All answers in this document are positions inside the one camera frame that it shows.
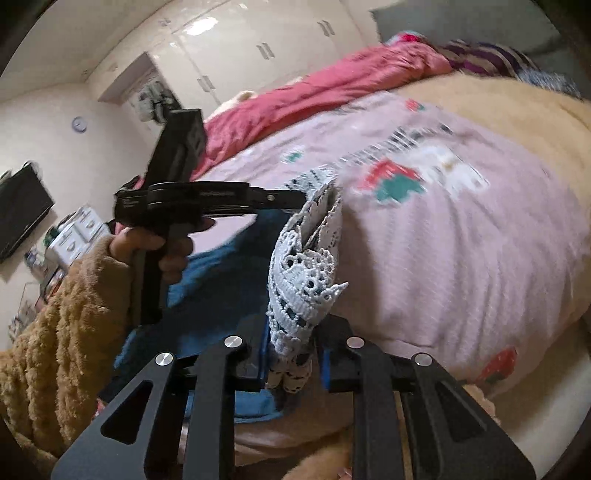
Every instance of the white crochet lace fabric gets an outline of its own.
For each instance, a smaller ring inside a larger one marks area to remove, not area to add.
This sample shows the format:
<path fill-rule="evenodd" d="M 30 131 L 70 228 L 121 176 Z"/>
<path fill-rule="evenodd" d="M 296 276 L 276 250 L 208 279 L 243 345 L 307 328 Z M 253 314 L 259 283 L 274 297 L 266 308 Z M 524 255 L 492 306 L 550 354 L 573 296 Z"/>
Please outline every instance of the white crochet lace fabric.
<path fill-rule="evenodd" d="M 308 201 L 285 224 L 271 256 L 267 315 L 276 357 L 267 386 L 283 382 L 285 390 L 295 392 L 311 373 L 307 345 L 312 330 L 348 284 L 335 284 L 342 225 L 335 171 L 320 167 L 286 186 L 305 191 Z"/>

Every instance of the blue fuzzy fabric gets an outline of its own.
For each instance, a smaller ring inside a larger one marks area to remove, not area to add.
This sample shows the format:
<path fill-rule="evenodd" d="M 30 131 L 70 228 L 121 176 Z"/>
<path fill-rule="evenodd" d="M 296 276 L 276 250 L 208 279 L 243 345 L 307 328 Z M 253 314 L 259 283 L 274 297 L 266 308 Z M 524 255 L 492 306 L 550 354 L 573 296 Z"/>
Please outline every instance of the blue fuzzy fabric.
<path fill-rule="evenodd" d="M 231 335 L 243 317 L 265 314 L 269 262 L 288 218 L 282 211 L 260 211 L 256 221 L 227 244 L 191 257 L 181 282 L 170 287 L 169 308 L 162 320 L 129 334 L 115 361 L 116 377 L 100 397 L 111 401 L 158 353 L 172 352 L 179 358 L 197 355 Z M 235 421 L 277 418 L 296 401 L 296 395 L 282 392 L 237 392 Z"/>

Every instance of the black tv screen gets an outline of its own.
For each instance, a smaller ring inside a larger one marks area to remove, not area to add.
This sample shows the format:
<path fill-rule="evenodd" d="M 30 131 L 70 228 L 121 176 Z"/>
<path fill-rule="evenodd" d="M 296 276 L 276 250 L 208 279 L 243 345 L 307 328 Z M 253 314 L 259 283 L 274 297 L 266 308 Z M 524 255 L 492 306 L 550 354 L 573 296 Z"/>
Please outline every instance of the black tv screen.
<path fill-rule="evenodd" d="M 0 183 L 0 263 L 31 234 L 53 203 L 30 164 Z"/>

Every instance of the brown fuzzy sleeve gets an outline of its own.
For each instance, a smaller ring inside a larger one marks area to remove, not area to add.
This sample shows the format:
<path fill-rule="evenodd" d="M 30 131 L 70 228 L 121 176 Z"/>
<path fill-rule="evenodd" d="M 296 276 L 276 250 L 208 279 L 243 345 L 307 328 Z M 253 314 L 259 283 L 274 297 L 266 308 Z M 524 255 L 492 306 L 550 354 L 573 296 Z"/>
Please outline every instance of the brown fuzzy sleeve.
<path fill-rule="evenodd" d="M 37 320 L 0 353 L 0 413 L 56 456 L 90 424 L 125 339 L 131 272 L 109 255 L 111 240 L 70 267 Z"/>

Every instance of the striped pillow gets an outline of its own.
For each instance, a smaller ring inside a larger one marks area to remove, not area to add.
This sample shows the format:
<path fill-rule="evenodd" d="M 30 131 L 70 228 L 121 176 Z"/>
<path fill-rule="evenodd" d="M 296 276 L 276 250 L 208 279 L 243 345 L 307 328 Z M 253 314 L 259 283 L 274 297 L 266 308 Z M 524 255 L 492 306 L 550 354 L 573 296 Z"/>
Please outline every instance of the striped pillow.
<path fill-rule="evenodd" d="M 518 50 L 494 43 L 469 44 L 452 40 L 436 47 L 454 70 L 486 77 L 517 78 L 523 69 L 538 70 L 535 63 Z"/>

